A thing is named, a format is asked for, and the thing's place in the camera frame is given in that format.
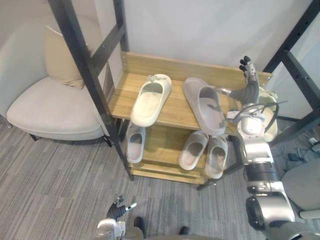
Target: person's foot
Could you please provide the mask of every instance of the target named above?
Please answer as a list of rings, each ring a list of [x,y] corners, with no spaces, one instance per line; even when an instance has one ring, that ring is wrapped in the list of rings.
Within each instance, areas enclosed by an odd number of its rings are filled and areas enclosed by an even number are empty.
[[[190,233],[190,227],[187,227],[187,226],[183,226],[179,231],[179,235],[189,235],[189,233]]]
[[[146,237],[145,222],[144,222],[144,220],[142,219],[142,217],[137,216],[137,217],[134,219],[133,226],[139,228],[139,229],[142,231],[143,237],[144,237],[144,238]]]

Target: slide sandal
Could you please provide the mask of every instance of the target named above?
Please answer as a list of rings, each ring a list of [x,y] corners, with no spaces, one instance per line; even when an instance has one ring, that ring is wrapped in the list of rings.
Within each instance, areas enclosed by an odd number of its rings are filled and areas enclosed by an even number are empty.
[[[188,77],[184,82],[183,92],[201,130],[212,136],[224,134],[225,117],[214,87],[200,78]]]
[[[126,159],[132,164],[139,163],[144,155],[146,129],[130,122],[126,137]]]
[[[153,125],[172,89],[170,77],[164,74],[148,76],[131,111],[131,121],[140,127]]]
[[[222,136],[209,139],[206,152],[204,174],[212,179],[219,179],[224,173],[228,154],[228,143]]]
[[[202,131],[194,131],[186,140],[179,156],[179,165],[185,170],[196,167],[208,144],[209,136]]]

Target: beige pillow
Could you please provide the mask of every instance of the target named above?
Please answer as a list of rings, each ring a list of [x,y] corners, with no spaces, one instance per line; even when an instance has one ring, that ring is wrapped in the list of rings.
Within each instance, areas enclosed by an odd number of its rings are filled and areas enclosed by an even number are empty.
[[[84,87],[63,35],[47,25],[44,30],[44,60],[50,77],[77,89]]]

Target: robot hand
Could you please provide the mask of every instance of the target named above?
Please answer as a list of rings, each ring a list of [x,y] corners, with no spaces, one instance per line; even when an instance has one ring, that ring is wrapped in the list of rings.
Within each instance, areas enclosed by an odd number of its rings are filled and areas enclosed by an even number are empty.
[[[110,206],[106,219],[99,222],[95,239],[96,240],[116,240],[121,239],[126,234],[126,223],[118,221],[123,214],[137,206],[137,203],[132,203],[129,206],[119,206],[124,201],[123,196],[119,196]]]
[[[243,106],[246,106],[247,104],[256,104],[259,95],[259,80],[256,68],[248,56],[241,59],[240,63],[241,65],[239,68],[243,71],[245,76],[245,88],[230,90],[224,87],[216,87],[215,90],[240,101]]]

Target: wooden shoe rack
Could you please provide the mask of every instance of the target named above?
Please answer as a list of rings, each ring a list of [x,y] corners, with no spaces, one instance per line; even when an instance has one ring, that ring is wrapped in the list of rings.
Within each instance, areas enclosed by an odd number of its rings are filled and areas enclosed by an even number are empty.
[[[110,102],[113,117],[130,119],[131,109],[148,75],[166,74],[172,80],[172,91],[165,102],[156,123],[146,129],[143,160],[130,164],[133,175],[178,182],[203,184],[206,156],[203,155],[196,168],[183,170],[178,163],[180,152],[192,131],[199,130],[196,118],[185,98],[183,84],[188,77],[198,77],[209,85],[231,89],[245,87],[243,72],[235,67],[199,64],[171,58],[154,57],[132,52],[122,53],[124,73]],[[259,72],[260,84],[266,84],[272,76]],[[241,104],[220,94],[224,114]],[[236,126],[228,123],[225,134],[236,135]]]

